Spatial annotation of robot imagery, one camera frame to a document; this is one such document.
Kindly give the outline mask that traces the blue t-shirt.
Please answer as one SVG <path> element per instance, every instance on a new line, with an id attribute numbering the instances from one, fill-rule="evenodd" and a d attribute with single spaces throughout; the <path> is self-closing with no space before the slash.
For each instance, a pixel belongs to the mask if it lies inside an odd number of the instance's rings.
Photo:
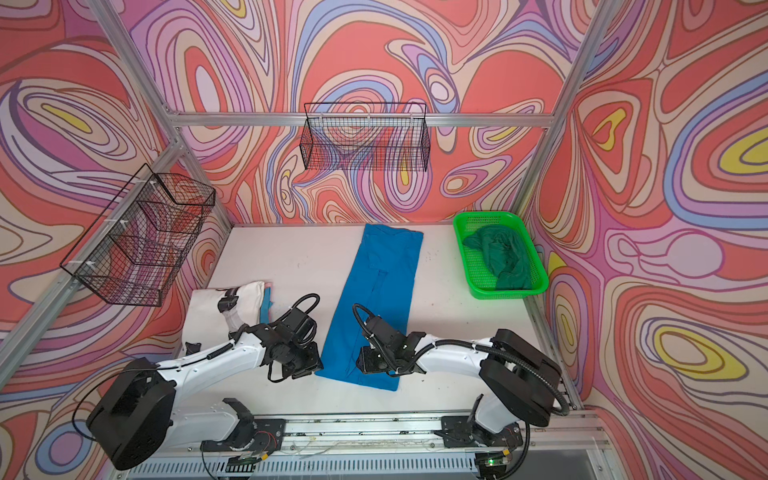
<path id="1" fill-rule="evenodd" d="M 364 374 L 355 362 L 367 345 L 353 315 L 360 304 L 406 332 L 424 234 L 368 224 L 324 342 L 321 378 L 387 391 L 399 380 L 385 373 Z"/>

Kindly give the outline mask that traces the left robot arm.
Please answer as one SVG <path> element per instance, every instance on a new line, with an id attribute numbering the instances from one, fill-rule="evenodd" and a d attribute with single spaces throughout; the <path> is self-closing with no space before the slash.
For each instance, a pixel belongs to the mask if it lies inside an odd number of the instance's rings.
<path id="1" fill-rule="evenodd" d="M 276 435 L 259 426 L 239 400 L 191 408 L 186 400 L 236 374 L 280 366 L 283 379 L 321 370 L 317 324 L 293 307 L 276 321 L 249 325 L 229 316 L 226 342 L 181 358 L 130 362 L 97 406 L 86 427 L 118 470 L 130 470 L 158 450 L 199 444 L 207 451 L 268 454 L 279 449 Z"/>

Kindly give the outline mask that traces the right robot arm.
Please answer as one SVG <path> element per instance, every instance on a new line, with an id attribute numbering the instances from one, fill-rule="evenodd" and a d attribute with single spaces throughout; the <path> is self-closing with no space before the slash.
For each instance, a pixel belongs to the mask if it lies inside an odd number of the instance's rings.
<path id="1" fill-rule="evenodd" d="M 571 411 L 559 390 L 560 367 L 511 330 L 479 340 L 446 339 L 418 331 L 403 334 L 379 316 L 361 327 L 367 344 L 356 367 L 364 374 L 451 373 L 477 378 L 489 389 L 478 395 L 468 415 L 441 419 L 435 434 L 447 448 L 517 448 L 524 444 L 521 427 L 547 427 L 553 416 Z"/>

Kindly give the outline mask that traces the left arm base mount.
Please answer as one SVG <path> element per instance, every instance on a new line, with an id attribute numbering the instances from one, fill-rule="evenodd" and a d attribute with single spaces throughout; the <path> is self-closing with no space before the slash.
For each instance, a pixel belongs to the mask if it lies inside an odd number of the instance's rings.
<path id="1" fill-rule="evenodd" d="M 223 440 L 201 443 L 203 452 L 256 452 L 273 453 L 282 448 L 287 421 L 275 418 L 256 418 L 240 421 Z"/>

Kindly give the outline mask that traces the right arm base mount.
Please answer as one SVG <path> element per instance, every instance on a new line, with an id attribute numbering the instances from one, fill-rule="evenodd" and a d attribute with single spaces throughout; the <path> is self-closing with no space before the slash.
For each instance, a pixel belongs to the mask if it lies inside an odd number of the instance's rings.
<path id="1" fill-rule="evenodd" d="M 443 416 L 440 428 L 434 434 L 442 439 L 446 448 L 504 447 L 512 451 L 524 445 L 517 424 L 491 433 L 468 416 Z"/>

